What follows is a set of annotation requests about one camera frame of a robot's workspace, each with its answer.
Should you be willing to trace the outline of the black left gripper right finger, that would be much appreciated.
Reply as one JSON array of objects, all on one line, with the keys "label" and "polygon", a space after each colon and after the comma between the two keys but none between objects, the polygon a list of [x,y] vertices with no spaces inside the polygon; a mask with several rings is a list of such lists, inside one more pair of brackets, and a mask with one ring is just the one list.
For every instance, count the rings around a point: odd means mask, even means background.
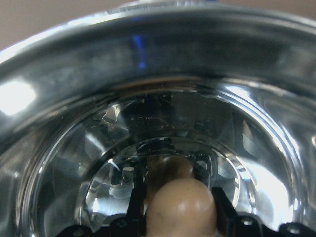
[{"label": "black left gripper right finger", "polygon": [[236,237],[237,212],[232,203],[220,187],[212,188],[216,211],[217,229],[222,237]]}]

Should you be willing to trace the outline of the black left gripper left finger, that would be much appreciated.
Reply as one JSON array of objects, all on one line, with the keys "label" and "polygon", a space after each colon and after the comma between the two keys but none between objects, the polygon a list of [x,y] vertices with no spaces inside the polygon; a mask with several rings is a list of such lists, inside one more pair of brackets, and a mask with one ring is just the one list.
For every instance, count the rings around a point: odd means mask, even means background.
[{"label": "black left gripper left finger", "polygon": [[147,190],[144,182],[145,174],[146,167],[141,163],[133,163],[132,166],[125,168],[125,182],[132,188],[126,214],[126,237],[142,237],[146,234],[144,200]]}]

